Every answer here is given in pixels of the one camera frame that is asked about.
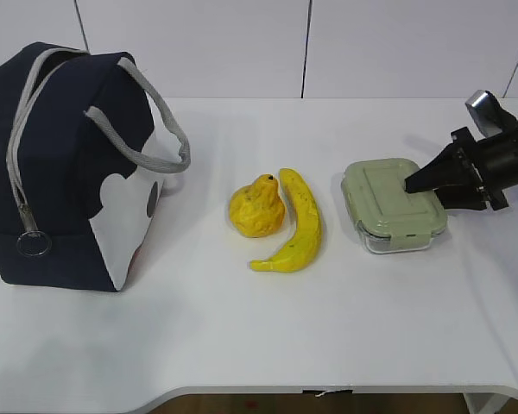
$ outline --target container lid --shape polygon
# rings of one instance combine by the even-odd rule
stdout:
[[[342,189],[351,218],[392,248],[427,245],[445,230],[447,213],[433,191],[405,192],[405,178],[419,170],[411,160],[361,161],[345,170]]]

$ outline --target floor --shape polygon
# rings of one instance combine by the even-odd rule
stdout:
[[[461,394],[186,395],[152,414],[468,414]],[[509,400],[499,414],[518,414]]]

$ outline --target bag handle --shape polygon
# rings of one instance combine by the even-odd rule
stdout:
[[[146,78],[144,78],[144,75],[142,75],[136,65],[132,63],[132,60],[123,57],[117,62],[117,64],[121,66],[153,99],[155,105],[160,111],[163,125],[165,125],[165,128],[167,128],[170,133],[174,134],[180,142],[180,162],[162,160],[160,158],[150,157],[135,151],[127,145],[124,139],[113,128],[105,113],[95,106],[91,106],[85,112],[85,116],[90,118],[96,124],[96,126],[104,133],[121,154],[138,166],[163,174],[183,172],[190,165],[190,144],[186,138],[186,134],[174,119],[173,113],[159,92]]]

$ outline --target banana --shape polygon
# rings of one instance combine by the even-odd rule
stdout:
[[[294,170],[280,170],[281,186],[294,206],[297,225],[294,237],[266,260],[253,260],[258,272],[295,272],[311,263],[320,249],[322,222],[314,197],[303,178]]]

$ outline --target yellow pear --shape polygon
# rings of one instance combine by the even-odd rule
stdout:
[[[269,174],[236,191],[229,207],[232,224],[246,237],[272,235],[282,225],[284,214],[278,181]]]

